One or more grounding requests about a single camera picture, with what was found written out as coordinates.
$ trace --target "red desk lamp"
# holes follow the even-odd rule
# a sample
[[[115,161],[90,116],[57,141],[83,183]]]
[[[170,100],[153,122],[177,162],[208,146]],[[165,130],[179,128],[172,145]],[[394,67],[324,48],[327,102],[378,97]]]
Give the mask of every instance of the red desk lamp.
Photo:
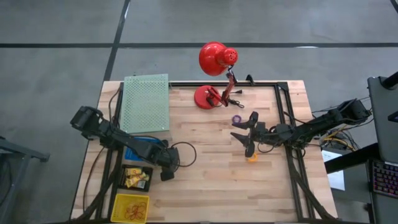
[[[209,42],[201,48],[199,53],[199,64],[201,69],[207,75],[211,76],[221,75],[228,69],[226,77],[229,83],[225,91],[223,91],[222,96],[220,96],[218,90],[212,86],[204,85],[199,87],[194,95],[195,103],[198,107],[208,110],[218,107],[218,103],[228,106],[229,93],[238,82],[231,70],[237,60],[237,51],[233,48],[227,48],[222,43]]]

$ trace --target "lamp base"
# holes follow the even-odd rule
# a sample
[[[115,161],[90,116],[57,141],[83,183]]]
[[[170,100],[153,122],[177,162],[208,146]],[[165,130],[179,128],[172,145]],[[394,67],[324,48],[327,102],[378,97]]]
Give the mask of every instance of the lamp base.
[[[214,87],[209,86],[209,85],[204,85],[204,86],[199,87],[195,91],[193,99],[195,100],[195,103],[197,104],[197,106],[201,109],[210,110],[210,109],[216,107],[217,104],[220,102],[219,100],[217,100],[216,97],[211,96],[209,94],[209,91],[208,91],[209,88],[213,89],[214,92],[217,93],[218,98],[221,98],[220,94],[218,93],[218,90],[216,90]]]

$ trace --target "keyboard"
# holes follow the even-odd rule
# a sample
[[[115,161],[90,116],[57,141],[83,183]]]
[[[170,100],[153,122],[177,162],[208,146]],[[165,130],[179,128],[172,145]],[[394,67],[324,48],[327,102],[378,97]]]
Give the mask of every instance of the keyboard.
[[[372,161],[373,192],[398,198],[398,166]]]

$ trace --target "white paper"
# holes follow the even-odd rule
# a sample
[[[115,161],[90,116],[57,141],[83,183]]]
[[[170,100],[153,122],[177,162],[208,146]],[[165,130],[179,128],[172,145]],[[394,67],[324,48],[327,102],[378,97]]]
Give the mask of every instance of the white paper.
[[[322,158],[323,161],[329,161],[331,159],[337,158],[341,156],[341,154],[337,154],[334,152],[328,152],[322,150]],[[344,186],[344,171],[338,171],[331,174],[328,174],[329,184],[331,188],[338,189],[338,190],[345,190]]]

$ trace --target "black tray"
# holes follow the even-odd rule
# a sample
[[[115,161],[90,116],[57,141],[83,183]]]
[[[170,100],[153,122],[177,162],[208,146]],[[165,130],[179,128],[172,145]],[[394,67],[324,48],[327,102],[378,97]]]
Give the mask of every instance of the black tray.
[[[127,187],[126,186],[126,168],[141,168],[143,172],[149,175],[149,180],[145,182],[144,188],[139,188],[139,187]],[[152,173],[153,173],[153,168],[151,167],[142,167],[142,166],[134,166],[134,165],[127,165],[123,164],[122,169],[121,169],[121,176],[119,180],[119,188],[120,189],[126,189],[126,190],[136,190],[136,191],[141,191],[141,192],[148,192],[149,191],[149,186],[150,182],[152,180]]]

